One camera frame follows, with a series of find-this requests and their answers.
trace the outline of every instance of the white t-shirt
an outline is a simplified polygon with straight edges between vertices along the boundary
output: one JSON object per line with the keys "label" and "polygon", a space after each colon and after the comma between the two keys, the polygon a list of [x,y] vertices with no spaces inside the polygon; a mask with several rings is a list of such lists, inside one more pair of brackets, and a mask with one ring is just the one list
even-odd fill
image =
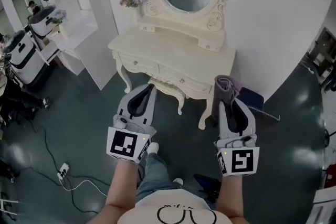
{"label": "white t-shirt", "polygon": [[127,211],[118,224],[232,224],[222,213],[183,189],[158,190]]}

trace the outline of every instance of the forearm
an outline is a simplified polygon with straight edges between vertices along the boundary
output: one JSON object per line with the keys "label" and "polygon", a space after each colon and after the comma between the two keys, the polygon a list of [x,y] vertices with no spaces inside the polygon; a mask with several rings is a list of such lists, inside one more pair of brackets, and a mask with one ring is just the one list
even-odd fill
{"label": "forearm", "polygon": [[106,205],[129,210],[135,206],[138,165],[120,160],[106,198]]}
{"label": "forearm", "polygon": [[243,217],[243,179],[241,176],[223,177],[217,201],[217,211],[228,218]]}

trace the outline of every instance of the curved table leg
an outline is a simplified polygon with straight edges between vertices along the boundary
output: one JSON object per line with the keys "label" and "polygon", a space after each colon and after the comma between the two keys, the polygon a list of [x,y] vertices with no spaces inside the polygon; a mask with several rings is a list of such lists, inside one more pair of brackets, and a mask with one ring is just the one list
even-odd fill
{"label": "curved table leg", "polygon": [[184,105],[184,97],[176,95],[175,96],[178,100],[178,108],[177,108],[177,112],[179,115],[182,115],[182,107]]}
{"label": "curved table leg", "polygon": [[130,81],[130,78],[128,77],[125,67],[122,65],[121,60],[119,58],[119,55],[117,52],[113,52],[113,57],[116,60],[117,63],[117,71],[122,80],[126,83],[126,89],[125,93],[129,93],[132,90],[132,83]]}
{"label": "curved table leg", "polygon": [[205,120],[211,115],[211,109],[212,109],[212,102],[214,100],[214,95],[213,93],[209,94],[208,98],[206,99],[206,109],[204,110],[201,119],[198,123],[198,128],[201,130],[205,129]]}

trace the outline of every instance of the carving on mirror frame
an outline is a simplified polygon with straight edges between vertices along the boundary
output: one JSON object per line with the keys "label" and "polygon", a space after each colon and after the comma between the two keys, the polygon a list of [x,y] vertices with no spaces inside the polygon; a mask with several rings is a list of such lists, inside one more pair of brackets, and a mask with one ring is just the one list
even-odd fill
{"label": "carving on mirror frame", "polygon": [[224,28],[223,7],[226,5],[226,0],[218,0],[214,8],[209,13],[211,17],[208,19],[206,27],[213,32],[220,31]]}
{"label": "carving on mirror frame", "polygon": [[156,16],[159,14],[159,9],[153,4],[153,0],[148,0],[146,4],[146,11],[151,16]]}

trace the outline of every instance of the white shoe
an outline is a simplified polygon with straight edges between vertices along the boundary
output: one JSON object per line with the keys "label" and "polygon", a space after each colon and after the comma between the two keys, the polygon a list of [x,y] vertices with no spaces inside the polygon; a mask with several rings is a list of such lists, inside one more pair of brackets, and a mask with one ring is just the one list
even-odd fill
{"label": "white shoe", "polygon": [[179,177],[175,178],[175,179],[173,180],[173,182],[177,182],[177,183],[179,183],[180,185],[183,185],[183,179],[181,179],[181,178],[179,178]]}
{"label": "white shoe", "polygon": [[147,154],[150,154],[150,153],[157,154],[158,151],[159,151],[159,144],[156,142],[152,142],[147,148]]}

